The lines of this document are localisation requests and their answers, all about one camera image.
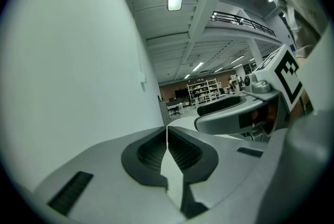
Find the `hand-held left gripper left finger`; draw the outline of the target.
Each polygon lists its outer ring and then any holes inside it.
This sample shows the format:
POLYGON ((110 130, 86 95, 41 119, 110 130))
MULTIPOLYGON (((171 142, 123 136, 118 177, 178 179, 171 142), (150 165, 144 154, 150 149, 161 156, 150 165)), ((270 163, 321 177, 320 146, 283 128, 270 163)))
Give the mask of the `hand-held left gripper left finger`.
POLYGON ((34 194, 55 224, 180 224, 161 174, 166 129, 157 127, 95 144, 48 175, 34 194))

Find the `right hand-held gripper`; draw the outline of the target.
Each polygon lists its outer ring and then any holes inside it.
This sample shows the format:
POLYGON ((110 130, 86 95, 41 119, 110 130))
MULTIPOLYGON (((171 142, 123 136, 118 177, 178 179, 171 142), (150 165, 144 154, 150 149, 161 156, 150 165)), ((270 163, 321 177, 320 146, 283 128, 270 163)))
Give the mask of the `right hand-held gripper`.
POLYGON ((288 46, 273 51, 244 79, 242 93, 201 105, 195 128, 210 135, 270 137, 286 128, 304 90, 299 65, 288 46))

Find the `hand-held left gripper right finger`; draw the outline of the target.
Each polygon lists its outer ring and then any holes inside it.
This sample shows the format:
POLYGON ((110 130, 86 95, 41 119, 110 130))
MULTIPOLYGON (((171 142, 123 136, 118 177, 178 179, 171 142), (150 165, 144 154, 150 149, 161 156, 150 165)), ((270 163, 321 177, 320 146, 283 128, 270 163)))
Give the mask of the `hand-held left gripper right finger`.
POLYGON ((167 128, 166 165, 171 201, 186 219, 195 218, 227 198, 252 171, 267 144, 167 128))

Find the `person's right forearm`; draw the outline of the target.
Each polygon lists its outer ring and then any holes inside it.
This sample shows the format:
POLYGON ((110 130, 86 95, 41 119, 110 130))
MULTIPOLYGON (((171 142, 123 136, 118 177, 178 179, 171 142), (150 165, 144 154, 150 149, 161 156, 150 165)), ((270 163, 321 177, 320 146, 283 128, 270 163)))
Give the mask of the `person's right forearm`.
POLYGON ((296 58, 308 58, 308 56, 313 51, 314 47, 315 47, 314 45, 309 44, 309 45, 297 48, 295 52, 295 57, 296 58))

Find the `white shelf rack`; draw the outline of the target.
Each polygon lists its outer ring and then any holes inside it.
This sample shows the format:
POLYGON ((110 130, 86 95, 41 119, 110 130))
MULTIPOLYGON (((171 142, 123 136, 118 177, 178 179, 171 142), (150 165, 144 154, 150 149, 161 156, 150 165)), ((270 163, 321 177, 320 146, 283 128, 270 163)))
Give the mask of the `white shelf rack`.
POLYGON ((221 83, 215 78, 210 80, 200 79, 195 83, 187 84, 189 105, 196 107, 219 99, 222 96, 220 89, 221 83))

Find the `black balcony railing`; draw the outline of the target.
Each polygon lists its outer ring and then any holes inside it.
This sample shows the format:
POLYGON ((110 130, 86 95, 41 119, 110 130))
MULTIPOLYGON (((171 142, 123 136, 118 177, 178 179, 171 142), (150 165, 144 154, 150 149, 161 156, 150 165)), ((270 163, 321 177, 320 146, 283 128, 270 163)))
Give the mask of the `black balcony railing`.
POLYGON ((234 14, 230 14, 230 13, 224 13, 221 11, 214 11, 211 16, 210 16, 210 21, 215 21, 215 22, 222 22, 222 23, 231 23, 231 24, 235 24, 235 25, 240 25, 240 26, 244 26, 244 27, 249 27, 255 30, 259 30, 262 31, 266 34, 269 34, 271 36, 276 36, 275 32, 258 23, 255 22, 253 20, 238 16, 238 15, 234 15, 234 14))

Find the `white wall conduit box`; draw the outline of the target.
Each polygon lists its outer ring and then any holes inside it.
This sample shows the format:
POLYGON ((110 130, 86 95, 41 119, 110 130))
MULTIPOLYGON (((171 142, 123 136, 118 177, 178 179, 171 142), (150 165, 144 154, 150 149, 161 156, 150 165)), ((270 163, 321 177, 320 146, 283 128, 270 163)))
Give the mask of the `white wall conduit box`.
POLYGON ((143 72, 139 73, 139 81, 140 81, 141 88, 142 88, 143 92, 145 92, 146 91, 147 79, 146 79, 146 75, 143 72))

